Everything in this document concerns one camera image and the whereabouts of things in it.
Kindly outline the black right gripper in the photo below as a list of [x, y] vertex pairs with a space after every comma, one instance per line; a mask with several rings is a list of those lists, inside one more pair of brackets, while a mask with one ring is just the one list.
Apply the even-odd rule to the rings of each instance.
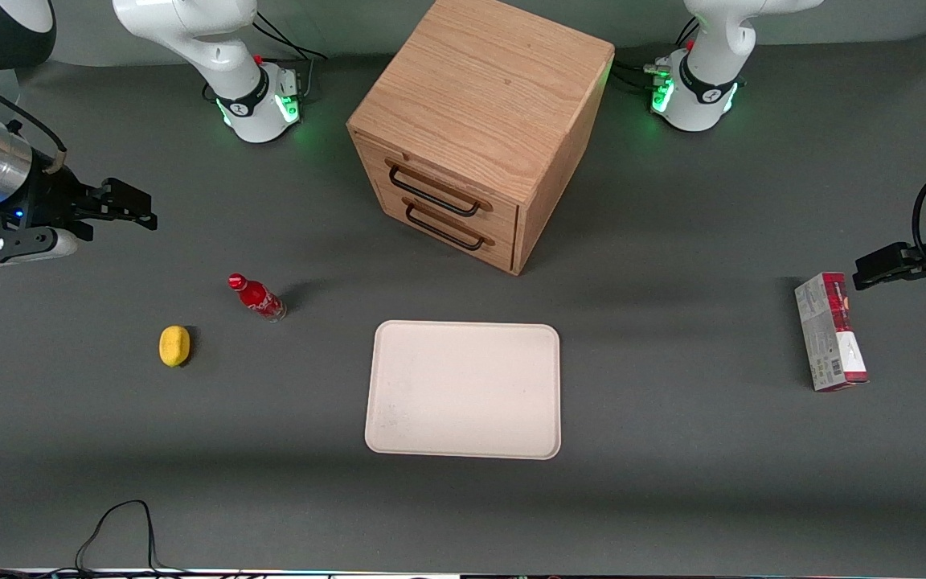
[[47, 175], [34, 167], [23, 181], [18, 181], [19, 176], [15, 172], [0, 175], [0, 226], [62, 228], [87, 242], [95, 237], [91, 220], [125, 221], [158, 230], [151, 195], [125, 181], [106, 179], [93, 187], [67, 168]]

